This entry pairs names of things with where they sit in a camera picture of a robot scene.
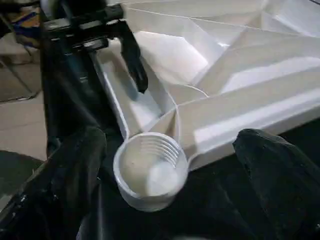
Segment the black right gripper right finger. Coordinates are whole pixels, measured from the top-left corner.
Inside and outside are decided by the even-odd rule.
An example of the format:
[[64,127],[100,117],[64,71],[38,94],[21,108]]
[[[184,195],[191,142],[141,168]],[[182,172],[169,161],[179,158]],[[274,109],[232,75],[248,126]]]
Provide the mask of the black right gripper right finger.
[[280,240],[320,238],[320,169],[297,146],[259,129],[241,130],[233,148]]

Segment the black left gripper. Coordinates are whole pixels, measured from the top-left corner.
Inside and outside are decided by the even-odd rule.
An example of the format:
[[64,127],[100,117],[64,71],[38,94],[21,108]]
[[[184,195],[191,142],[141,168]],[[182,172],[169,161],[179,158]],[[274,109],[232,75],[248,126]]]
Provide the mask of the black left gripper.
[[93,41],[119,39],[121,55],[138,92],[148,89],[148,76],[141,60],[141,50],[124,18],[121,4],[42,4],[44,36],[68,46],[93,47]]

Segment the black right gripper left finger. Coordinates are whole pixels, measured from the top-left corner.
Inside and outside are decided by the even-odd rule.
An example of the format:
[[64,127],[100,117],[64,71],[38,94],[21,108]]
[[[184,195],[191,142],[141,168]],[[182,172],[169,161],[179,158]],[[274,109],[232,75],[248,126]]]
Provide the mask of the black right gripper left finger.
[[90,210],[107,142],[86,127],[60,147],[21,186],[0,214],[2,240],[74,240]]

